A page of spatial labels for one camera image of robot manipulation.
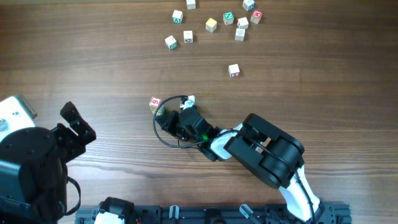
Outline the red nine baseball block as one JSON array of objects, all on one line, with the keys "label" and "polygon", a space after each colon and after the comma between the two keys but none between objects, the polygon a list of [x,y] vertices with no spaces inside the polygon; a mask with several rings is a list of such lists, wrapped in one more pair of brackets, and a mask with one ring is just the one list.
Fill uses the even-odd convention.
[{"label": "red nine baseball block", "polygon": [[153,113],[155,113],[156,109],[159,107],[159,105],[161,104],[161,102],[162,102],[162,99],[161,99],[161,98],[158,98],[158,97],[153,96],[153,97],[150,99],[150,102],[149,102],[150,110],[151,110]]}]

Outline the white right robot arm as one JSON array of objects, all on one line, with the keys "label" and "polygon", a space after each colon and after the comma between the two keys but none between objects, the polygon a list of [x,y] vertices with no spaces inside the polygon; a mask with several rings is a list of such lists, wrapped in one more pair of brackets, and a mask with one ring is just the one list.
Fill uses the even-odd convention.
[{"label": "white right robot arm", "polygon": [[321,201],[314,196],[304,174],[303,145],[257,114],[237,127],[213,127],[196,106],[181,112],[154,114],[153,127],[197,147],[211,161],[235,158],[266,185],[285,198],[287,210],[298,220],[317,223]]}]

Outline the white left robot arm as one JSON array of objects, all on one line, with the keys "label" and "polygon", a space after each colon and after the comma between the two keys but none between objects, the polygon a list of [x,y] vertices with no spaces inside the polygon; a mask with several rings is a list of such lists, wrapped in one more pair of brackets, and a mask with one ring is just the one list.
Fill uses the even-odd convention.
[{"label": "white left robot arm", "polygon": [[81,203],[67,205],[67,163],[96,139],[95,131],[72,102],[60,115],[68,126],[36,127],[27,108],[15,97],[1,102],[1,223],[57,223],[75,215],[77,223],[135,223],[134,204],[108,197],[91,214],[81,216]]}]

